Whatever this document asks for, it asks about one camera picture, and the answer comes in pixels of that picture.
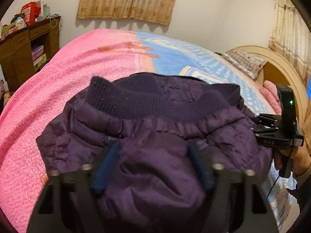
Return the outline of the person's right hand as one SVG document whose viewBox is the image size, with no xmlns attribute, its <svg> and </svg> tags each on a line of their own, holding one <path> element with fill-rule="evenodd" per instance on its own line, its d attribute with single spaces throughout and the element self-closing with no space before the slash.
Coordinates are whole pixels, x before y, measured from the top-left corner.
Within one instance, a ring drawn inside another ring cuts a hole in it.
<svg viewBox="0 0 311 233">
<path fill-rule="evenodd" d="M 281 156 L 290 155 L 290 158 L 293 160 L 292 172 L 296 176 L 303 175 L 308 168 L 310 167 L 310 155 L 308 153 L 306 145 L 302 147 L 294 147 L 292 153 L 289 149 L 277 150 L 273 153 L 274 165 L 277 170 L 280 170 L 283 166 L 281 162 Z"/>
</svg>

